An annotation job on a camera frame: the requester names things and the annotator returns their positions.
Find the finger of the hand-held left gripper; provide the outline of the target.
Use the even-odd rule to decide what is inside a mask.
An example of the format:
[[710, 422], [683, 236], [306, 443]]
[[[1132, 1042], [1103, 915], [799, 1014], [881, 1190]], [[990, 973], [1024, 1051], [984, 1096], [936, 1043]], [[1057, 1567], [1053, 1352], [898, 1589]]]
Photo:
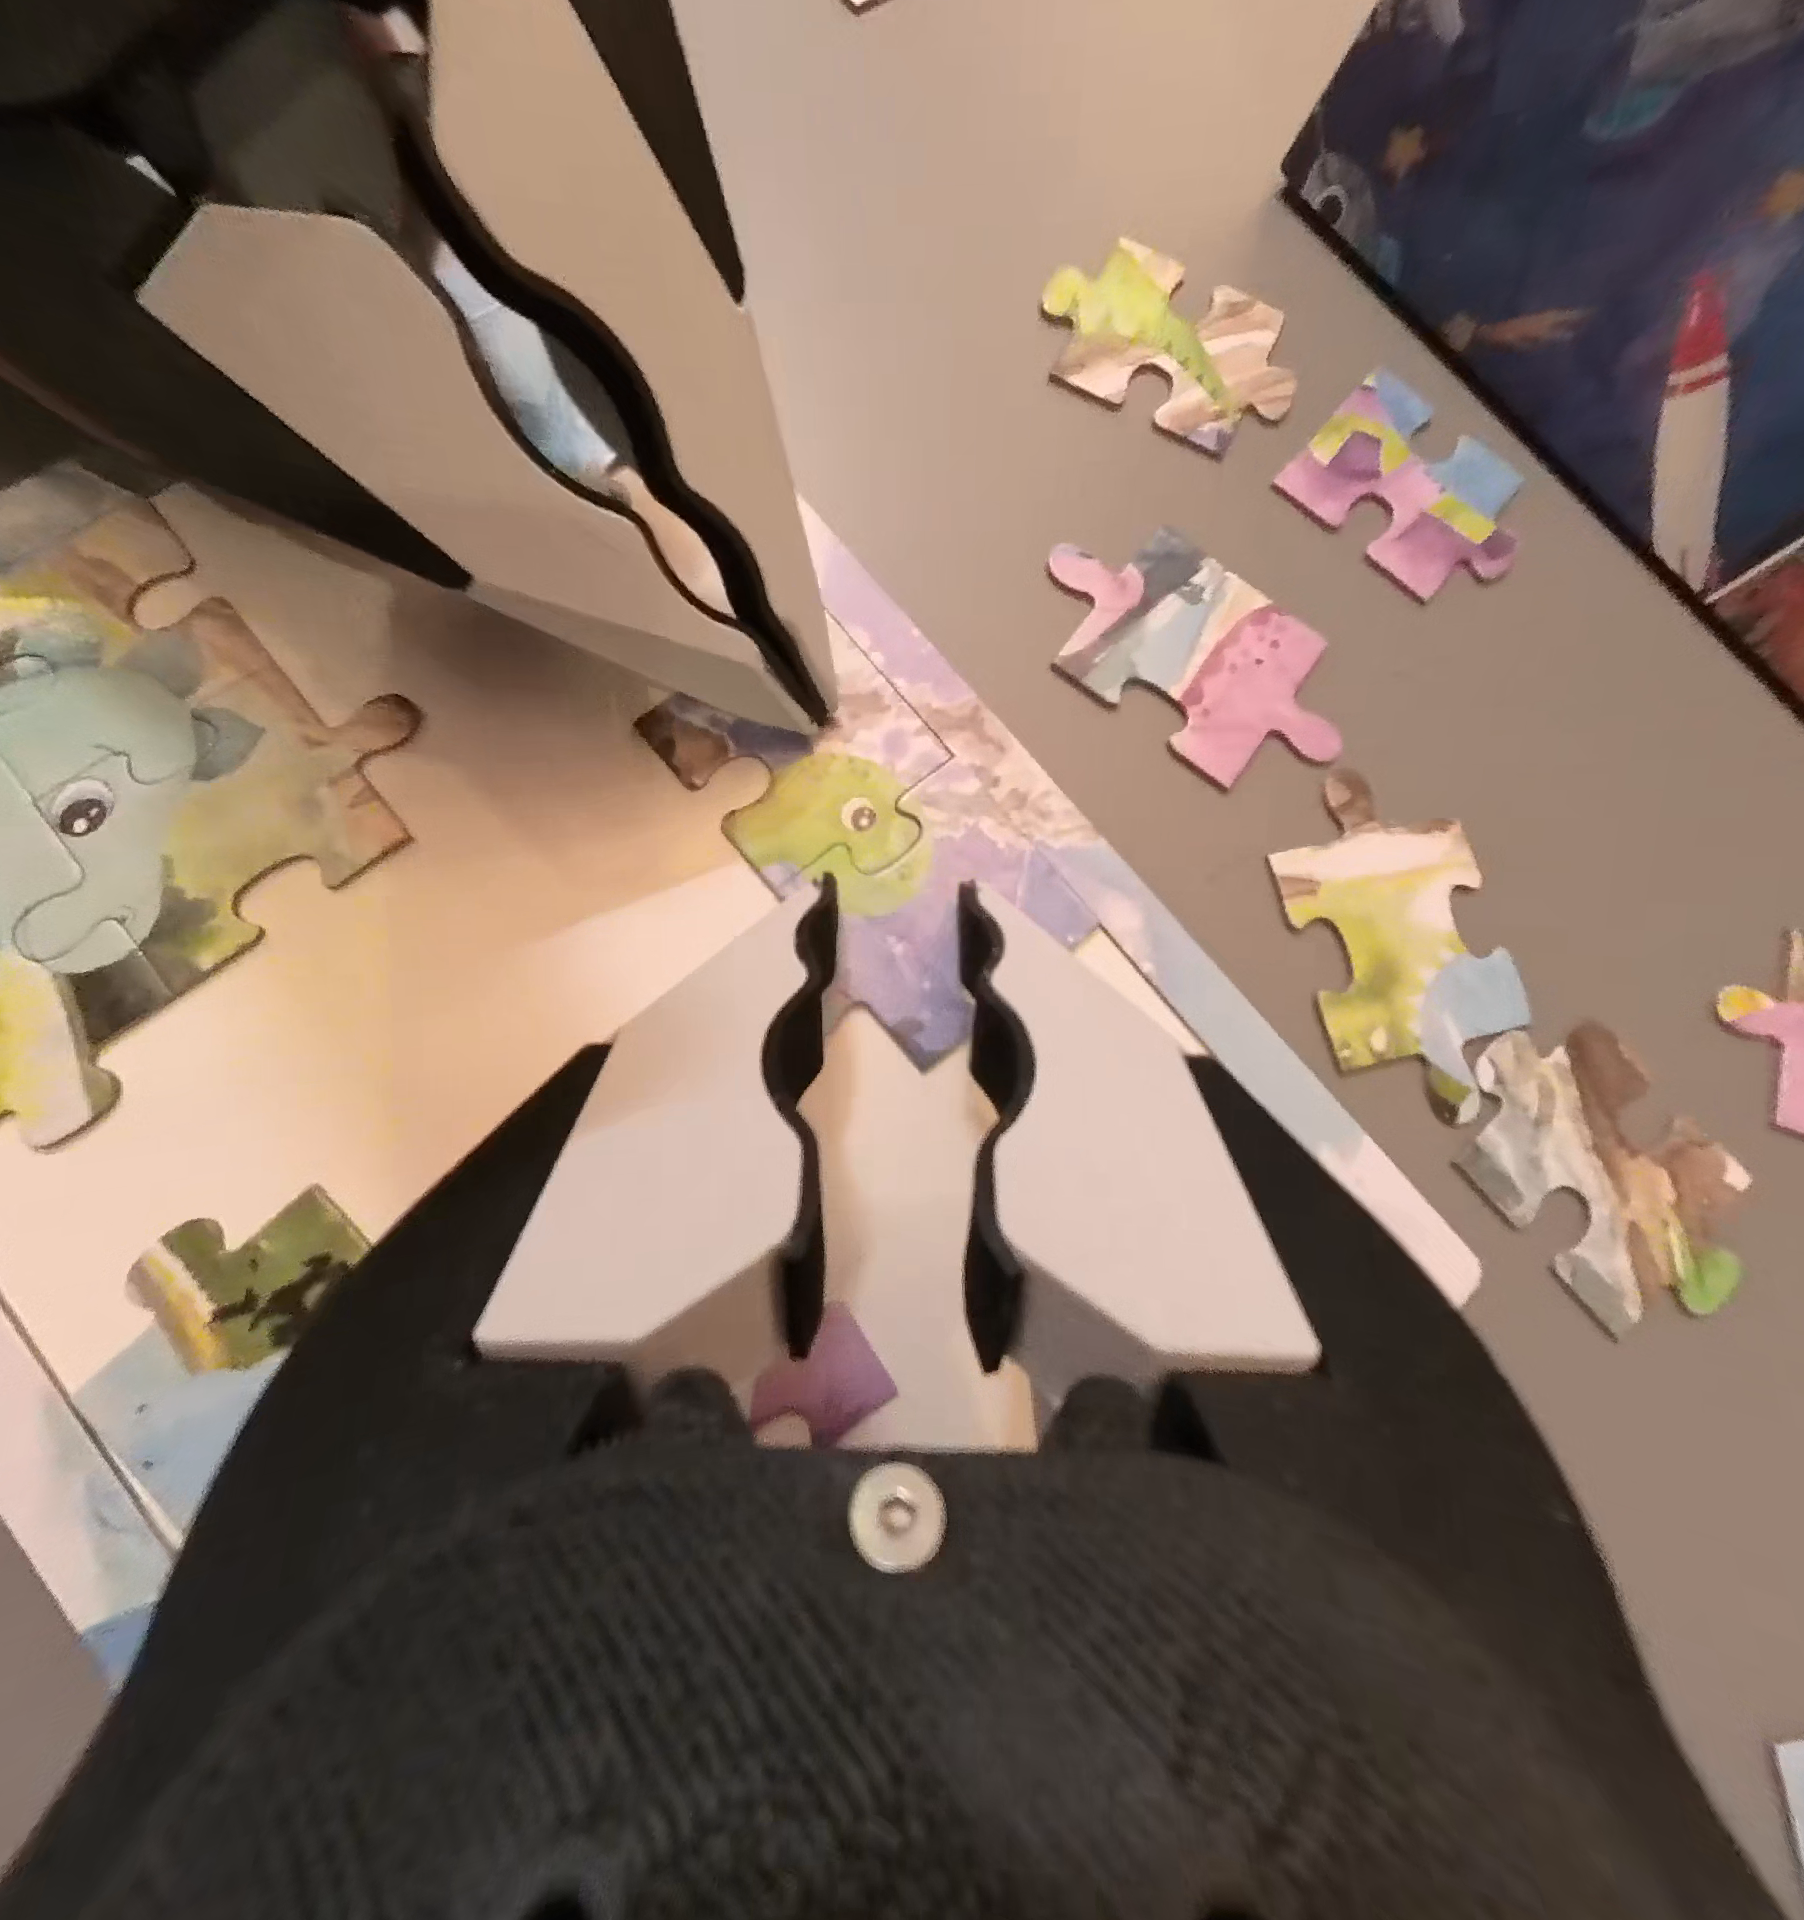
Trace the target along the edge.
[[426, 127], [464, 259], [607, 392], [795, 726], [832, 641], [722, 179], [666, 4], [428, 4]]
[[757, 641], [669, 578], [637, 519], [520, 440], [452, 304], [370, 228], [203, 204], [137, 300], [444, 552], [482, 608], [744, 721], [817, 732]]

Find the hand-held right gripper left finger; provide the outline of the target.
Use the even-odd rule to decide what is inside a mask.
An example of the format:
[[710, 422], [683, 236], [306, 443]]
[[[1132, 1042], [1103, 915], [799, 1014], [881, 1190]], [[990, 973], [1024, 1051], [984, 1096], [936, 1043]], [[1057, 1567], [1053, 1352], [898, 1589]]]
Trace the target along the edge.
[[838, 885], [789, 894], [607, 1043], [474, 1330], [499, 1364], [775, 1365], [825, 1313]]

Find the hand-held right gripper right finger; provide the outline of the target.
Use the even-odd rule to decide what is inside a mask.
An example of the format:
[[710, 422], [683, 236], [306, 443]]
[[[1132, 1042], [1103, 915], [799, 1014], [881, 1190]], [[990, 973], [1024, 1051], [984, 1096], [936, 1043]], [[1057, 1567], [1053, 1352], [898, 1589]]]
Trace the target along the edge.
[[1082, 1382], [1288, 1379], [1321, 1339], [1214, 1121], [1199, 1058], [1005, 894], [962, 884], [972, 1169], [962, 1315], [1044, 1434]]

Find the white jigsaw puzzle board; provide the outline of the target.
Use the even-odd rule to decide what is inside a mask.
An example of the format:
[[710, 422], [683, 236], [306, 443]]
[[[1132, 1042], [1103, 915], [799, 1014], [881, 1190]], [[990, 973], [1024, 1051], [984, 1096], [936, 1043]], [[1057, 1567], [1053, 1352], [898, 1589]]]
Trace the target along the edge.
[[194, 802], [248, 875], [173, 856], [149, 967], [0, 961], [0, 1522], [107, 1695], [273, 1359], [194, 1371], [146, 1304], [160, 1234], [236, 1249], [318, 1190], [394, 1224], [579, 1046], [771, 912], [637, 741], [652, 695], [173, 489], [0, 492], [0, 638], [191, 632], [264, 741]]

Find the lavender green patch puzzle piece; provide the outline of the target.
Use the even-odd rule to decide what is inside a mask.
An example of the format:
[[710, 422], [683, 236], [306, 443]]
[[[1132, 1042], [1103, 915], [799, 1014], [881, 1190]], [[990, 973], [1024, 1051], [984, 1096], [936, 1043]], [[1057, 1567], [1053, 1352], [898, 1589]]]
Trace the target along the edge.
[[914, 820], [908, 851], [857, 869], [847, 827], [838, 827], [810, 851], [775, 859], [769, 878], [781, 888], [833, 884], [832, 1005], [865, 1009], [926, 1072], [959, 1051], [972, 1029], [957, 930], [968, 884], [1009, 902], [1066, 953], [1096, 930], [1096, 915], [972, 766], [950, 760], [898, 790], [887, 820]]

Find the green dinosaur head puzzle piece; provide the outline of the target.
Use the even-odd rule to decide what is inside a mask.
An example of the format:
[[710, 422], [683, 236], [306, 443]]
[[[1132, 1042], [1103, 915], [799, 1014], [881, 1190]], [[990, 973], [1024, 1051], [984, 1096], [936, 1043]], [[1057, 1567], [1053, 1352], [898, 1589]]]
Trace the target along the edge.
[[722, 829], [777, 899], [832, 878], [847, 915], [881, 918], [920, 893], [933, 842], [908, 811], [908, 793], [950, 756], [886, 686], [842, 695], [817, 738], [683, 695], [650, 708], [634, 735], [689, 790], [738, 763], [766, 774], [766, 790]]

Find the green tail brown puzzle piece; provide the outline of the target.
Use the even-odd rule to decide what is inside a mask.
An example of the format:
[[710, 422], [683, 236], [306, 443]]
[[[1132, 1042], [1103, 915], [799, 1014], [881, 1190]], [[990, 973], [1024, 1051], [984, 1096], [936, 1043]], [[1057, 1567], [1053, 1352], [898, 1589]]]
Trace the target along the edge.
[[1161, 380], [1150, 422], [1205, 458], [1221, 459], [1240, 423], [1282, 423], [1297, 399], [1297, 377], [1272, 361], [1282, 312], [1227, 285], [1206, 294], [1202, 318], [1178, 307], [1182, 265], [1129, 236], [1087, 276], [1056, 270], [1041, 291], [1041, 313], [1063, 325], [1048, 380], [1117, 413], [1141, 374]]

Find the pink blue striped puzzle piece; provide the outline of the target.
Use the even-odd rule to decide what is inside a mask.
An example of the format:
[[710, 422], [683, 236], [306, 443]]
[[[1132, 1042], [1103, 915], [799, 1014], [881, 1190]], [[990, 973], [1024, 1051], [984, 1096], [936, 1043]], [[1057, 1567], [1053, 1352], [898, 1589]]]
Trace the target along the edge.
[[1227, 790], [1267, 741], [1333, 763], [1337, 729], [1303, 704], [1325, 641], [1187, 537], [1158, 529], [1124, 568], [1057, 544], [1056, 587], [1085, 616], [1053, 669], [1105, 708], [1141, 686], [1178, 708], [1172, 756]]

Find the green blue white puzzle piece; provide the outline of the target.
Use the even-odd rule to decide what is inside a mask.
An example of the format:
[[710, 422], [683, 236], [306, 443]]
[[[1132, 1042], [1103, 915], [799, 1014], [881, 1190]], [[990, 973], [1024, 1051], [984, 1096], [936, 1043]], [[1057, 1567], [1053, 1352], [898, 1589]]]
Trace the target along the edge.
[[1442, 1124], [1482, 1109], [1466, 1051], [1530, 1023], [1530, 997], [1507, 950], [1473, 953], [1455, 924], [1455, 894], [1479, 893], [1482, 872], [1455, 820], [1385, 824], [1363, 777], [1336, 769], [1321, 786], [1333, 844], [1270, 856], [1270, 878], [1294, 930], [1325, 924], [1346, 961], [1346, 985], [1318, 993], [1321, 1033], [1342, 1073], [1419, 1063]]

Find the blue triceratops puzzle piece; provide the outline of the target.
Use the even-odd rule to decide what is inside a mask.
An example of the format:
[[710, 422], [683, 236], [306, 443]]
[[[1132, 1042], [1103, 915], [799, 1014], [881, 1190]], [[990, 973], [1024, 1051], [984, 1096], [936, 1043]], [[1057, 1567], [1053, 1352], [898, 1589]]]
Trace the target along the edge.
[[166, 1535], [198, 1513], [237, 1430], [282, 1358], [370, 1242], [306, 1187], [240, 1242], [195, 1216], [128, 1272], [140, 1333], [73, 1404]]

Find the grey brown puzzle piece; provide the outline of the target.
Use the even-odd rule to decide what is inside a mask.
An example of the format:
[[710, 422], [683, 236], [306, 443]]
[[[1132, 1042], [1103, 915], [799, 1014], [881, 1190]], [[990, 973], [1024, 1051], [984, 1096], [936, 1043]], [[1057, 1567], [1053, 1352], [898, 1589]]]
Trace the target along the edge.
[[1650, 1291], [1691, 1319], [1729, 1306], [1744, 1263], [1727, 1224], [1753, 1178], [1686, 1119], [1653, 1145], [1630, 1140], [1650, 1079], [1613, 1029], [1583, 1021], [1552, 1051], [1506, 1033], [1473, 1072], [1494, 1114], [1458, 1154], [1460, 1178], [1516, 1231], [1552, 1193], [1579, 1200], [1583, 1234], [1551, 1272], [1606, 1337], [1627, 1337]]

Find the blue purple yellow puzzle piece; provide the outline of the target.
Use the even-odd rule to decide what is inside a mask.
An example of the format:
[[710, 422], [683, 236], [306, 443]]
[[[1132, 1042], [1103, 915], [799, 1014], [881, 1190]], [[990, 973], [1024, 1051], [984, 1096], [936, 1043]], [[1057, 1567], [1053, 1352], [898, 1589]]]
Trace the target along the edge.
[[1516, 470], [1460, 437], [1448, 458], [1422, 459], [1416, 440], [1431, 405], [1388, 371], [1370, 371], [1272, 476], [1272, 492], [1325, 531], [1370, 504], [1385, 529], [1364, 559], [1396, 587], [1427, 604], [1455, 572], [1494, 586], [1510, 572], [1516, 537], [1506, 510]]

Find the space ocean print puzzle box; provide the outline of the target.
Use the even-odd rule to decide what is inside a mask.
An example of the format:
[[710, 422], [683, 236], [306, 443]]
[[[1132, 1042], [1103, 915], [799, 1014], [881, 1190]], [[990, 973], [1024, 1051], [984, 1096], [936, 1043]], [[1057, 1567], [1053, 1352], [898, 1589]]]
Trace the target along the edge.
[[1804, 713], [1804, 4], [1373, 4], [1279, 176]]

